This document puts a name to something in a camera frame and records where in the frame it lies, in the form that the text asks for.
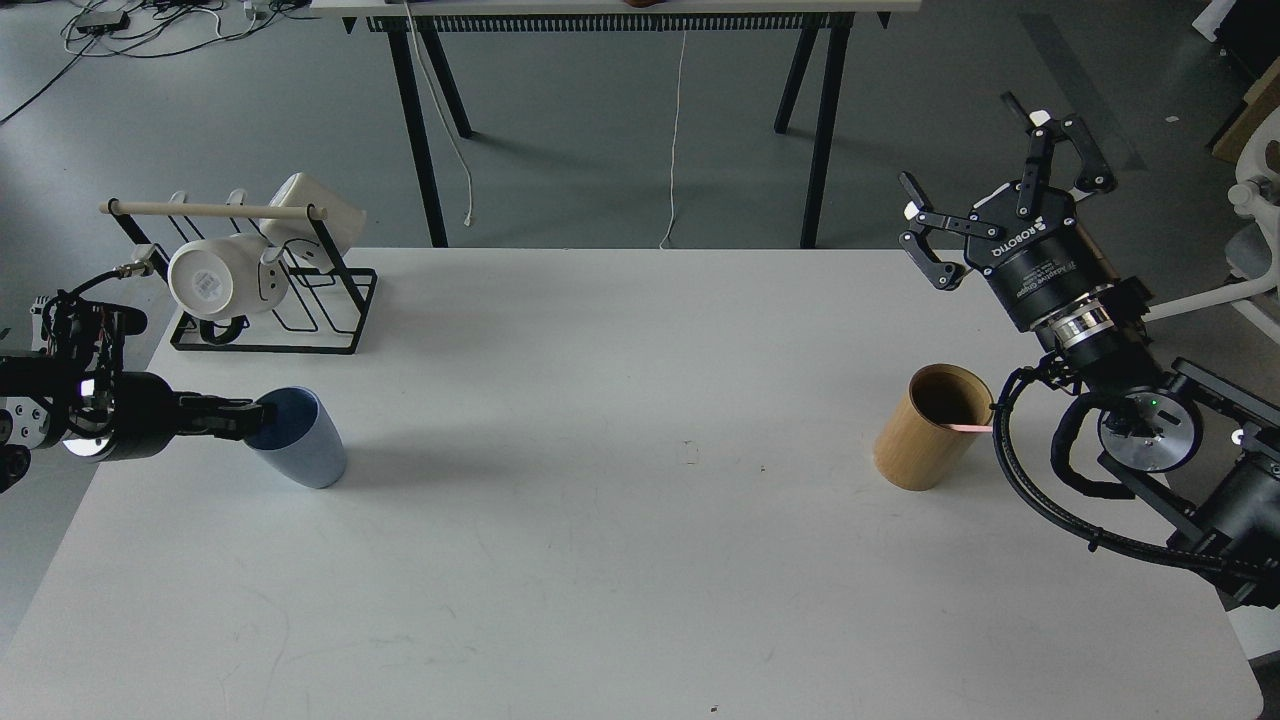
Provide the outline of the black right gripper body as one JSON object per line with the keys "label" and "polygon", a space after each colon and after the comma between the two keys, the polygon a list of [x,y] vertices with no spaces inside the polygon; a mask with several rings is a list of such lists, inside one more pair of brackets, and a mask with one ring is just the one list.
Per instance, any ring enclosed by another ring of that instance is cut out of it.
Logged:
{"label": "black right gripper body", "polygon": [[983,272],[1016,329],[1028,332],[1069,302],[1116,284],[1119,275],[1083,231],[1070,193],[1044,190],[1025,217],[1018,214],[1018,196],[1006,183],[972,209],[979,222],[1002,228],[1004,237],[972,240],[965,259]]}

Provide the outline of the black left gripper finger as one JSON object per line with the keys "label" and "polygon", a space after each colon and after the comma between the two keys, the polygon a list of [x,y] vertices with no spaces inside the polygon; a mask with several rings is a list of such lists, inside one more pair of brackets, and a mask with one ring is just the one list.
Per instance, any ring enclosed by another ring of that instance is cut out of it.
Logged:
{"label": "black left gripper finger", "polygon": [[274,418],[196,418],[186,421],[186,436],[210,436],[239,442],[261,434],[274,421]]}
{"label": "black left gripper finger", "polygon": [[182,395],[180,413],[188,421],[261,421],[262,406],[251,398]]}

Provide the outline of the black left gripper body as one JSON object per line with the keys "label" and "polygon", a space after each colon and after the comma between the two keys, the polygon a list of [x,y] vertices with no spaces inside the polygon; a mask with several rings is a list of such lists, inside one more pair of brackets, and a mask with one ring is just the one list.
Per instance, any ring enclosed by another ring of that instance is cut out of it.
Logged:
{"label": "black left gripper body", "polygon": [[195,432],[186,413],[196,396],[142,372],[82,380],[61,445],[91,462],[151,457]]}

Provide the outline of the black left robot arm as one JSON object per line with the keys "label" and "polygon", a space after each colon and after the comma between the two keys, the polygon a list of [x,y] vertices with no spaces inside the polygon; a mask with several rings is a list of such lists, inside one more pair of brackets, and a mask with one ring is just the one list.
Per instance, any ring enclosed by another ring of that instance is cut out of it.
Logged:
{"label": "black left robot arm", "polygon": [[178,437],[243,441],[278,420],[275,404],[179,392],[124,368],[125,341],[146,329],[146,313],[84,293],[152,272],[150,261],[127,263],[33,301],[32,350],[5,351],[1,360],[4,489],[24,478],[40,448],[125,461],[152,457]]}

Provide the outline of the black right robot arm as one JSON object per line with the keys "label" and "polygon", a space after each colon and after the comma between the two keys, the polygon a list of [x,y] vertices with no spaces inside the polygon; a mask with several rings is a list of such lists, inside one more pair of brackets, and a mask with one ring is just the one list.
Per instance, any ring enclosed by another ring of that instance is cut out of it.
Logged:
{"label": "black right robot arm", "polygon": [[[1161,366],[1144,319],[1151,293],[1121,278],[1079,222],[1076,205],[1116,178],[1084,119],[1005,106],[1029,146],[1021,174],[963,215],[938,211],[908,172],[900,243],[937,288],[980,275],[1043,357],[1006,379],[993,402],[998,466],[1020,498],[1092,550],[1196,573],[1238,603],[1277,607],[1277,407],[1189,360]],[[1073,397],[1051,441],[1050,466],[1092,498],[1138,498],[1172,525],[1164,544],[1115,534],[1052,501],[1024,470],[1011,437],[1016,401],[1039,382]],[[1157,480],[1190,461],[1203,414],[1236,423],[1239,454],[1215,491],[1193,503]]]}

